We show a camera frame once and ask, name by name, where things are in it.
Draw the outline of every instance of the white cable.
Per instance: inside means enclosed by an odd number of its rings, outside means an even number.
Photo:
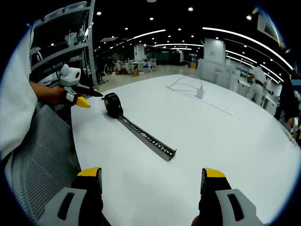
[[[190,91],[191,92],[191,90],[181,90],[181,89],[173,89],[173,88],[171,88],[173,85],[175,85],[179,80],[181,80],[181,79],[183,79],[183,78],[186,78],[186,77],[193,77],[193,78],[197,78],[197,79],[199,79],[200,81],[201,81],[201,89],[203,89],[203,82],[202,82],[202,80],[199,78],[199,77],[197,77],[197,76],[195,76],[195,75],[192,75],[192,74],[190,74],[190,75],[184,75],[183,77],[181,77],[181,78],[179,78],[177,81],[175,81],[172,85],[170,85],[170,86],[168,86],[168,88],[170,88],[171,90],[173,90],[173,91],[182,91],[182,92],[188,92],[188,91]]]

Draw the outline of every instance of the person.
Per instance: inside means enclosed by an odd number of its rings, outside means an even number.
[[[255,67],[251,70],[251,76],[249,78],[253,83],[246,95],[246,98],[252,100],[255,95],[255,102],[260,106],[262,98],[262,89],[267,85],[267,78],[261,67]]]
[[[29,130],[38,101],[56,105],[64,90],[29,81],[29,51],[33,32],[28,30],[12,54],[0,84],[0,157],[1,161],[16,149]]]
[[[296,97],[292,85],[291,79],[300,79],[293,69],[291,73],[291,78],[289,76],[283,76],[282,89],[280,93],[280,104],[276,108],[274,118],[280,120],[281,112],[284,111],[284,121],[288,123],[290,127],[293,127],[293,118],[300,115],[299,110],[299,100]]]

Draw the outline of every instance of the white wall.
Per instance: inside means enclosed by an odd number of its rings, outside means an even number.
[[[204,60],[225,64],[226,45],[221,40],[205,38]]]
[[[145,59],[143,44],[139,44],[139,45],[134,46],[134,58],[135,58],[135,60]]]

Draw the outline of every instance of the office chair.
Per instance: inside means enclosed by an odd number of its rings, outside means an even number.
[[[128,61],[128,73],[129,74],[131,74],[132,72],[133,72],[133,70],[134,70],[134,63],[133,63],[134,61],[133,60],[129,60]]]
[[[121,70],[122,70],[122,69],[125,69],[124,63],[123,63],[122,61],[120,61],[119,63],[120,63],[120,69],[121,69]]]
[[[157,59],[150,59],[150,61],[148,62],[148,63],[149,63],[150,70],[151,70],[152,68],[155,68],[155,70],[157,69],[156,61],[157,61]]]
[[[98,85],[104,84],[106,81],[103,80],[103,76],[107,75],[108,65],[105,65],[102,72],[97,72],[97,83]]]
[[[71,186],[79,172],[71,127],[45,105],[5,166],[8,184],[32,223],[41,218],[56,193]]]

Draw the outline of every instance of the led strip light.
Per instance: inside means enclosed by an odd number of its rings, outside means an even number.
[[[155,46],[198,46],[198,47],[204,47],[204,45],[197,45],[197,44],[159,44],[159,45],[155,45]]]
[[[132,39],[138,39],[138,38],[140,38],[140,37],[142,37],[142,36],[145,36],[145,35],[154,34],[154,33],[158,33],[158,32],[165,32],[165,31],[166,31],[166,30],[163,29],[163,30],[158,30],[158,31],[154,31],[154,32],[148,32],[148,33],[145,33],[145,34],[141,34],[141,35],[135,36],[135,37],[133,37]]]
[[[269,68],[267,68],[267,67],[265,67],[263,65],[260,65],[260,66],[263,67],[263,68],[265,68],[265,69],[267,69],[269,72],[271,72],[273,75],[275,75],[277,78],[279,78],[283,82],[283,79],[280,78],[278,75],[276,75],[274,72],[272,72]]]
[[[225,32],[225,33],[229,33],[229,34],[234,34],[234,35],[237,35],[239,37],[242,37],[242,38],[245,38],[245,39],[248,39],[252,42],[255,42],[256,44],[264,47],[265,49],[267,49],[268,51],[270,51],[271,53],[273,53],[274,55],[276,55],[280,60],[282,60],[291,70],[293,69],[293,67],[286,61],[284,60],[278,53],[276,53],[274,50],[272,50],[271,48],[267,47],[266,45],[262,44],[261,42],[258,42],[257,40],[255,39],[252,39],[248,36],[245,36],[245,35],[242,35],[242,34],[239,34],[239,33],[235,33],[235,32],[230,32],[230,31],[227,31],[227,30],[223,30],[223,29],[217,29],[217,28],[210,28],[210,27],[203,27],[204,30],[211,30],[211,31],[217,31],[217,32]]]
[[[192,50],[191,48],[171,48],[171,49],[184,49],[184,50]]]
[[[254,62],[254,63],[257,63],[256,61],[254,61],[254,60],[252,60],[252,59],[250,59],[250,58],[247,58],[247,57],[244,56],[244,55],[240,55],[240,54],[238,54],[238,53],[231,52],[231,51],[229,51],[229,50],[226,50],[226,52],[227,52],[227,53],[235,54],[235,55],[240,56],[240,57],[244,57],[244,58],[248,59],[249,61],[252,61],[252,62]]]
[[[233,60],[240,61],[240,62],[242,62],[242,63],[244,63],[244,64],[246,64],[246,65],[249,65],[251,68],[253,68],[253,67],[254,67],[253,65],[251,65],[251,64],[248,64],[248,63],[247,63],[247,62],[245,62],[245,61],[242,61],[242,60],[236,59],[236,58],[234,58],[234,57],[231,57],[231,56],[226,56],[226,57],[229,57],[229,58],[231,58],[231,59],[233,59]]]

